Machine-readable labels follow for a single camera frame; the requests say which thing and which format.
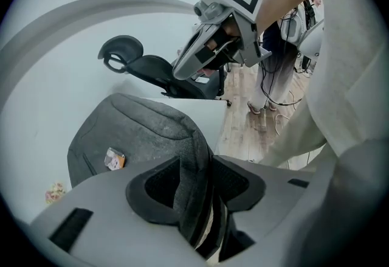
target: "white wall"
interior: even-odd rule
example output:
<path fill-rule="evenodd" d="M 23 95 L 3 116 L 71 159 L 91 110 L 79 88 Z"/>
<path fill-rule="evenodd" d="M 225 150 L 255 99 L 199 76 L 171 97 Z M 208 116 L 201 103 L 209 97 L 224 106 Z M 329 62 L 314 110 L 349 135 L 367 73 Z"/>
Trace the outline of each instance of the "white wall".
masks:
<path fill-rule="evenodd" d="M 18 21 L 7 24 L 13 31 L 3 37 L 12 37 L 34 17 L 64 3 L 32 0 L 26 10 L 16 2 Z M 196 20 L 195 15 L 175 13 L 113 19 L 71 36 L 32 66 L 0 114 L 0 189 L 15 216 L 31 222 L 46 207 L 44 193 L 53 182 L 70 185 L 67 148 L 85 118 L 107 95 L 120 91 L 161 97 L 161 89 L 105 68 L 97 60 L 102 44 L 116 35 L 133 35 L 142 42 L 145 54 L 173 61 Z"/>

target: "phone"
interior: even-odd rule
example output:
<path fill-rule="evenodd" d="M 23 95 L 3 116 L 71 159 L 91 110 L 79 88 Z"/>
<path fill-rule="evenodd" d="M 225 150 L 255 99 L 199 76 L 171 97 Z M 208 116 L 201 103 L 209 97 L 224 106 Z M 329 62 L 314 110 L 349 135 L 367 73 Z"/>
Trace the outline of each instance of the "phone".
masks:
<path fill-rule="evenodd" d="M 198 77 L 195 82 L 202 83 L 203 85 L 206 85 L 209 82 L 209 79 L 204 78 L 204 77 Z"/>

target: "white pants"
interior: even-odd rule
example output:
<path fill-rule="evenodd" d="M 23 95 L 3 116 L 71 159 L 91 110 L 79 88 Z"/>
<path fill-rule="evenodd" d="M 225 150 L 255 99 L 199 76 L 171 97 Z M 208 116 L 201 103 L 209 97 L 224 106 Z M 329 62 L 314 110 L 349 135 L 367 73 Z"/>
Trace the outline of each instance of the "white pants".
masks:
<path fill-rule="evenodd" d="M 256 84 L 252 93 L 250 103 L 255 109 L 264 108 L 267 97 L 261 89 L 261 83 L 263 81 L 263 89 L 270 96 L 270 98 L 277 102 L 282 103 L 285 101 L 289 86 L 293 79 L 293 67 L 296 62 L 297 51 L 288 52 L 284 58 L 276 58 L 270 56 L 263 61 L 264 67 L 268 72 L 265 78 L 263 78 L 263 72 L 261 63 L 258 67 L 258 74 L 256 76 Z"/>
<path fill-rule="evenodd" d="M 278 167 L 291 157 L 316 150 L 324 144 L 326 139 L 314 122 L 304 97 L 260 164 Z M 328 144 L 322 151 L 335 156 Z M 308 164 L 303 170 L 313 171 L 314 167 Z"/>

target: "black office chair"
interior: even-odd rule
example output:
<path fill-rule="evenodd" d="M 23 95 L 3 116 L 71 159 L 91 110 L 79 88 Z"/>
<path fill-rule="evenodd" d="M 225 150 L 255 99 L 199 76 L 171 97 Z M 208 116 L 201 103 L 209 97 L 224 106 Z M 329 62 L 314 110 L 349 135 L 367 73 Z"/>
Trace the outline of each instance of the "black office chair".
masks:
<path fill-rule="evenodd" d="M 177 80 L 173 77 L 173 65 L 161 57 L 144 55 L 143 46 L 133 36 L 121 35 L 108 40 L 100 49 L 98 59 L 118 74 L 132 74 L 141 80 L 164 89 L 163 95 L 178 99 L 215 99 L 224 93 L 224 80 L 227 73 L 223 67 L 218 74 L 209 77 L 206 84 L 196 82 L 196 77 Z M 122 64 L 115 68 L 110 61 Z"/>

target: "candy wrapper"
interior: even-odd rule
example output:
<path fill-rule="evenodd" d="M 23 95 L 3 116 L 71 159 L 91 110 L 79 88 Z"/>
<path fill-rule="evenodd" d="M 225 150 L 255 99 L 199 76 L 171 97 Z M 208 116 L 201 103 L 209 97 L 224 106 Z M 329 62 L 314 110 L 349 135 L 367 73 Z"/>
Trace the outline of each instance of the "candy wrapper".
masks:
<path fill-rule="evenodd" d="M 104 164 L 110 170 L 123 168 L 126 163 L 126 157 L 123 153 L 109 147 L 105 156 Z"/>
<path fill-rule="evenodd" d="M 66 191 L 64 186 L 60 182 L 56 182 L 51 186 L 51 189 L 48 190 L 45 194 L 46 203 L 51 204 L 65 195 Z"/>

